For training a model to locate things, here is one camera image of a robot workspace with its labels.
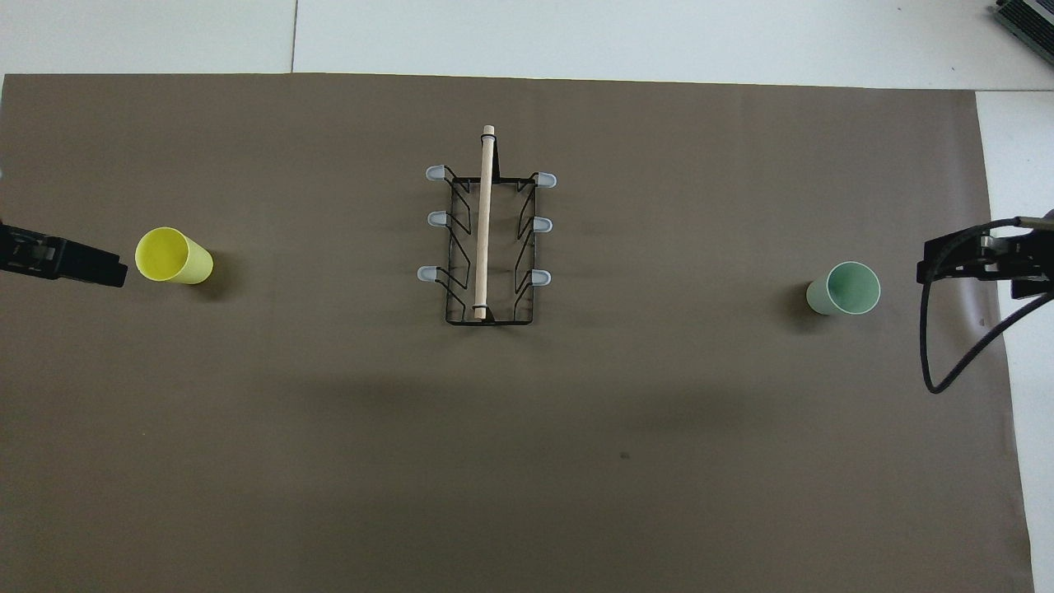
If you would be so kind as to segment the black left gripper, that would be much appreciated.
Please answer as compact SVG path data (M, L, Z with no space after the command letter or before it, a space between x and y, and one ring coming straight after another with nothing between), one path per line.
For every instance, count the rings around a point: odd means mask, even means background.
M7 224L1 224L1 270L114 288L124 286L128 273L117 253Z

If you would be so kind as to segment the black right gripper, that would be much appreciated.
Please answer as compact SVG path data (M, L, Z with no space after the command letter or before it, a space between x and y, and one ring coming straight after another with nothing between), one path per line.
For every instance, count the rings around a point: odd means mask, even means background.
M1030 299L1053 292L1053 213L1039 228L1009 237L990 231L956 231L928 240L917 263L917 282L946 278L1012 280L1012 299Z

